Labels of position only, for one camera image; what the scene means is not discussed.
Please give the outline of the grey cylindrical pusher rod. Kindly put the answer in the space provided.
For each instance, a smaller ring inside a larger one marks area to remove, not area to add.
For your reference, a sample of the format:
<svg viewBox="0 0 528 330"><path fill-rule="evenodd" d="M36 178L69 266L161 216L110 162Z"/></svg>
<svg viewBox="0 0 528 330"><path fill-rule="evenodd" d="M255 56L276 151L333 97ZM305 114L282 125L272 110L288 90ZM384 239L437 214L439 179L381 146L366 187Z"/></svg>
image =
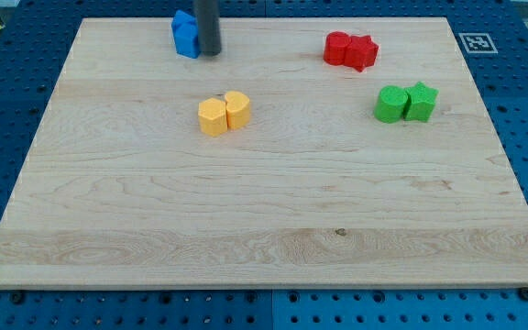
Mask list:
<svg viewBox="0 0 528 330"><path fill-rule="evenodd" d="M218 55L222 50L218 1L193 0L193 12L201 52L206 56Z"/></svg>

